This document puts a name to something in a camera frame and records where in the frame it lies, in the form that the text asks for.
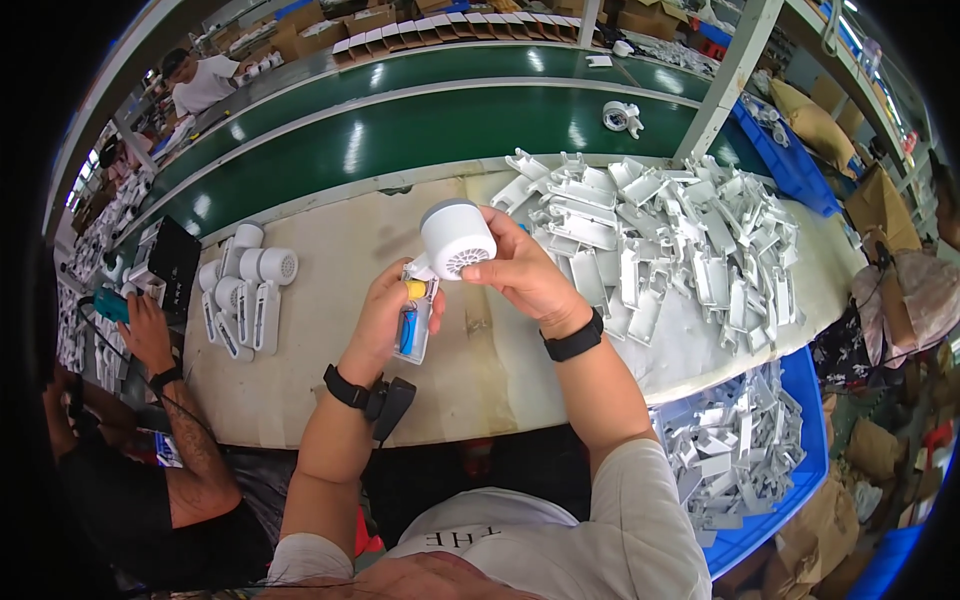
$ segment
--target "watch strap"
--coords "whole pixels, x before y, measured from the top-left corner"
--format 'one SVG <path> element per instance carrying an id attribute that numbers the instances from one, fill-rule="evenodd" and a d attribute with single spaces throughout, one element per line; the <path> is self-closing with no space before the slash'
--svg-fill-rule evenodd
<path id="1" fill-rule="evenodd" d="M 327 365 L 324 373 L 324 383 L 326 389 L 333 397 L 337 398 L 350 408 L 366 410 L 370 402 L 370 390 L 363 386 L 353 385 L 345 380 L 337 368 L 333 365 Z"/>
<path id="2" fill-rule="evenodd" d="M 592 311 L 593 317 L 579 331 L 559 340 L 543 338 L 543 345 L 551 360 L 562 363 L 600 344 L 603 335 L 603 317 L 596 308 L 592 308 Z"/>
<path id="3" fill-rule="evenodd" d="M 155 393 L 160 394 L 160 392 L 163 390 L 163 386 L 167 385 L 171 381 L 177 381 L 179 379 L 183 379 L 183 370 L 180 367 L 174 366 L 151 377 L 148 387 Z"/>

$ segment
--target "white t-shirt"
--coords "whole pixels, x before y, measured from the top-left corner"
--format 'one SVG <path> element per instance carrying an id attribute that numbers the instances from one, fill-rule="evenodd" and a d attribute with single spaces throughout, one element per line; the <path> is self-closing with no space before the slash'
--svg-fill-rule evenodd
<path id="1" fill-rule="evenodd" d="M 607 457 L 593 480 L 589 521 L 525 493 L 483 488 L 417 517 L 385 556 L 434 551 L 544 598 L 710 598 L 704 552 L 652 440 L 628 442 Z M 268 581 L 322 576 L 353 577 L 333 542 L 306 533 L 280 541 Z"/>
<path id="2" fill-rule="evenodd" d="M 234 91 L 229 78 L 240 65 L 223 55 L 197 60 L 197 74 L 189 84 L 174 85 L 174 107 L 177 117 L 184 114 L 200 114 L 217 104 Z"/>

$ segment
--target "green conveyor belt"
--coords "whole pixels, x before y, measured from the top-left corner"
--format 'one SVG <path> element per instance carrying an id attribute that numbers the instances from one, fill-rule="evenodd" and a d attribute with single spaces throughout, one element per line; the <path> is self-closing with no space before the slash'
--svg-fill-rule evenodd
<path id="1" fill-rule="evenodd" d="M 306 194 L 421 166 L 511 154 L 584 152 L 672 156 L 695 110 L 635 98 L 646 129 L 634 140 L 599 118 L 610 93 L 562 87 L 487 87 L 401 98 L 339 114 L 270 140 L 194 182 L 164 214 L 204 236 Z M 733 122 L 709 153 L 767 174 Z M 138 235 L 128 238 L 129 250 Z"/>
<path id="2" fill-rule="evenodd" d="M 634 82 L 617 68 L 589 68 L 587 56 L 575 48 L 512 46 L 444 48 L 363 64 L 290 89 L 253 107 L 188 148 L 154 182 L 158 199 L 183 180 L 245 141 L 303 116 L 349 100 L 415 85 L 491 77 L 563 77 L 645 89 L 700 102 L 709 82 L 684 71 L 646 60 L 618 59 Z"/>

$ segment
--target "white tabletop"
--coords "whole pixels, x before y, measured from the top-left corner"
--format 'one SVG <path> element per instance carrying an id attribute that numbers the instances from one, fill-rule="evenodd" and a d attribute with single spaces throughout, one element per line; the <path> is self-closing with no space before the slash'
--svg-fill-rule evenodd
<path id="1" fill-rule="evenodd" d="M 420 183 L 407 194 L 371 193 L 266 226 L 264 246 L 294 249 L 297 279 L 281 288 L 276 355 L 231 360 L 203 332 L 199 288 L 191 298 L 185 363 L 189 385 L 225 444 L 295 448 L 313 411 L 312 389 L 346 347 L 370 281 L 397 258 L 422 252 L 418 226 L 431 205 L 453 197 L 485 203 L 513 171 Z M 717 344 L 696 300 L 671 293 L 652 348 L 614 341 L 648 404 L 721 383 L 807 344 L 843 313 L 853 275 L 866 264 L 851 248 L 838 215 L 823 219 L 785 203 L 801 224 L 793 267 L 803 326 L 780 328 L 775 351 L 736 356 Z M 202 262 L 219 257 L 204 251 Z M 490 288 L 445 281 L 443 329 L 422 365 L 394 360 L 386 377 L 414 383 L 417 396 L 386 445 L 433 444 L 527 431 L 566 421 L 553 366 L 537 324 Z"/>

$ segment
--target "black t-shirt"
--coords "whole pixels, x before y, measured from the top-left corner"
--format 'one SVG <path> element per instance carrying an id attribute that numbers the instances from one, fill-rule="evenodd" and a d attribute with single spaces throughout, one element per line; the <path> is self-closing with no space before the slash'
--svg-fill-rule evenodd
<path id="1" fill-rule="evenodd" d="M 246 500 L 174 529 L 163 468 L 125 456 L 98 430 L 60 457 L 60 476 L 104 559 L 151 589 L 236 588 L 267 574 L 273 547 Z"/>

